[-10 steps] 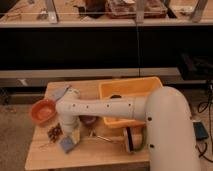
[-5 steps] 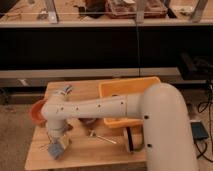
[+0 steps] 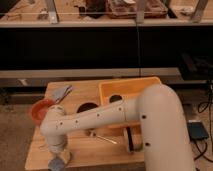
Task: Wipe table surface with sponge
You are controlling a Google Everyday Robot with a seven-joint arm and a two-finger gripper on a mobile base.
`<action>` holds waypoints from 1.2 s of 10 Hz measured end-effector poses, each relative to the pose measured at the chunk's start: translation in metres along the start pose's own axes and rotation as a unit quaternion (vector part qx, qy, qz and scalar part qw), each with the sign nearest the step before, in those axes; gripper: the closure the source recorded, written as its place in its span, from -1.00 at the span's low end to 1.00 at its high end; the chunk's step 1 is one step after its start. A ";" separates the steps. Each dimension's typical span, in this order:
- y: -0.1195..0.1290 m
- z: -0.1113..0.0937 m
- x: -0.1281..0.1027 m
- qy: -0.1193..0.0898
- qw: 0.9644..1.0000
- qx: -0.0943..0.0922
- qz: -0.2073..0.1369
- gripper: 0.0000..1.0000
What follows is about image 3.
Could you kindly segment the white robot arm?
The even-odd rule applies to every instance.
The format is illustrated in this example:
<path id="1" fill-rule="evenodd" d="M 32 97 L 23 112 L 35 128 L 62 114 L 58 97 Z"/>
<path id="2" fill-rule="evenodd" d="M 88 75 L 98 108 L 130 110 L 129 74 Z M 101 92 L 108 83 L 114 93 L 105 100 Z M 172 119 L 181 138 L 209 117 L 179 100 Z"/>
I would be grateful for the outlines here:
<path id="1" fill-rule="evenodd" d="M 59 153 L 66 135 L 108 125 L 138 125 L 146 171 L 196 171 L 183 106 L 176 92 L 153 84 L 138 96 L 78 114 L 67 115 L 60 105 L 50 107 L 40 131 L 49 150 Z"/>

